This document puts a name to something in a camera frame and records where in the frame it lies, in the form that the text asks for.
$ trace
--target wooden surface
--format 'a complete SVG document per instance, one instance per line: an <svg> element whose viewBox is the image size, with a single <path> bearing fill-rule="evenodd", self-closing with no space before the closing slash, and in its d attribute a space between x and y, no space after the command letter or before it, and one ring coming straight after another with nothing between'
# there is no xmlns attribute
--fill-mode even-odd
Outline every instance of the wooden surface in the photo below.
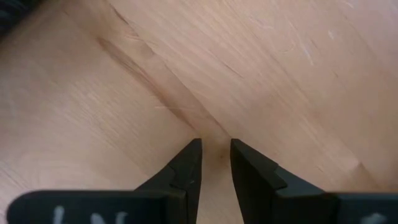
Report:
<svg viewBox="0 0 398 224"><path fill-rule="evenodd" d="M242 223L231 137L325 190L397 190L397 40L397 0L48 0L0 45L0 215L133 189L195 137L198 223Z"/></svg>

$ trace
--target light wooden table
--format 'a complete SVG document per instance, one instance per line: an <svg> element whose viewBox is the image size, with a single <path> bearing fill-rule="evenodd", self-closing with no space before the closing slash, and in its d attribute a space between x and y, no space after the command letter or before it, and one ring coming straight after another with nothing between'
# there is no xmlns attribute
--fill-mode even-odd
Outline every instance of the light wooden table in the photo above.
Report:
<svg viewBox="0 0 398 224"><path fill-rule="evenodd" d="M231 137L325 190L397 190L397 40L397 0L48 0L0 45L0 215L133 189L196 137L198 223L242 223Z"/></svg>

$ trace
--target wood grain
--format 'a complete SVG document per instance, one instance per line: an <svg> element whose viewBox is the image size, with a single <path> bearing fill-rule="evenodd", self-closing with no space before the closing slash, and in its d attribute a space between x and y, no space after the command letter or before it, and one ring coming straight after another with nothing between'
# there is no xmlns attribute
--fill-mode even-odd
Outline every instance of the wood grain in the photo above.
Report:
<svg viewBox="0 0 398 224"><path fill-rule="evenodd" d="M133 189L192 138L198 223L242 223L240 138L325 190L398 182L398 2L48 0L0 45L0 216Z"/></svg>

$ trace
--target black object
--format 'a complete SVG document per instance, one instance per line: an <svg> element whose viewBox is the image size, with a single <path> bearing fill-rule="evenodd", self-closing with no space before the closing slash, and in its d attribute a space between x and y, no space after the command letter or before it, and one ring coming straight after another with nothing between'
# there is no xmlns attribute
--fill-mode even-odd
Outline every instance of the black object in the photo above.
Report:
<svg viewBox="0 0 398 224"><path fill-rule="evenodd" d="M134 191L38 191L9 207L12 224L196 222L201 186L201 140L194 139Z"/></svg>
<svg viewBox="0 0 398 224"><path fill-rule="evenodd" d="M238 139L231 168L245 224L398 223L397 194L324 192Z"/></svg>
<svg viewBox="0 0 398 224"><path fill-rule="evenodd" d="M41 0L0 0L0 37L13 28Z"/></svg>
<svg viewBox="0 0 398 224"><path fill-rule="evenodd" d="M238 139L231 140L231 169L245 224L398 223L398 195L324 192ZM194 139L134 191L33 192L10 205L7 220L10 224L193 224L200 184L201 140Z"/></svg>

